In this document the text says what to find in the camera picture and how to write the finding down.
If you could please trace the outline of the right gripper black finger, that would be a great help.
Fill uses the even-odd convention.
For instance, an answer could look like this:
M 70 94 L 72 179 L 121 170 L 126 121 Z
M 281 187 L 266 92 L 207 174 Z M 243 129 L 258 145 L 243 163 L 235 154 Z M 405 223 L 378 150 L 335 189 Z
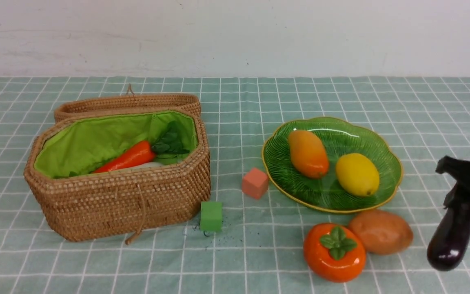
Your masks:
M 436 173 L 449 174 L 458 184 L 470 191 L 470 161 L 444 156 L 437 162 Z
M 470 191 L 464 186 L 454 186 L 444 199 L 444 216 L 470 216 Z

